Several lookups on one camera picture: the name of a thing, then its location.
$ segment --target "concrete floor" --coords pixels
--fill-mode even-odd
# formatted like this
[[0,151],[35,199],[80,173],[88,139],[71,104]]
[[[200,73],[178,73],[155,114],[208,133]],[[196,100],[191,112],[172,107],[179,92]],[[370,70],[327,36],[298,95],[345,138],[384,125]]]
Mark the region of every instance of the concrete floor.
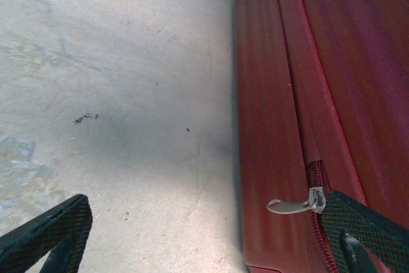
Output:
[[52,170],[46,207],[89,197],[80,272],[245,272],[231,4],[0,0],[0,130]]

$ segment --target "floor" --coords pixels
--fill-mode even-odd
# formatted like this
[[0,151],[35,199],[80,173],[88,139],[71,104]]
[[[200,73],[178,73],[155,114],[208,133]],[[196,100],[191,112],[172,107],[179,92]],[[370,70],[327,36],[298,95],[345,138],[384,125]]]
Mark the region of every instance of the floor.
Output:
[[48,170],[9,209],[86,194],[80,272],[246,272],[231,5],[0,0],[0,131]]

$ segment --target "zipper pull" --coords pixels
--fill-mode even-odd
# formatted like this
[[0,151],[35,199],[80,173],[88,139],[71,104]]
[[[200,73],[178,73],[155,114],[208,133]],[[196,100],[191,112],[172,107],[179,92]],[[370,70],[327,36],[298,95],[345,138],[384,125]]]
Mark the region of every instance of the zipper pull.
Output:
[[308,200],[303,203],[290,203],[281,199],[273,199],[267,204],[267,209],[275,214],[297,214],[307,210],[322,214],[326,203],[324,188],[312,187],[309,189]]

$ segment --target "metal zipper tab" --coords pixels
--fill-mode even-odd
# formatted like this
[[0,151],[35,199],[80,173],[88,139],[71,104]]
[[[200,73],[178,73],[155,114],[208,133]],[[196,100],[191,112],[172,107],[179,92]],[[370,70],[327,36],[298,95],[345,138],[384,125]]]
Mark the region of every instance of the metal zipper tab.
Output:
[[297,214],[307,210],[321,214],[326,203],[324,188],[312,187],[309,189],[309,197],[305,202],[290,203],[281,199],[273,199],[267,204],[267,209],[275,214]]

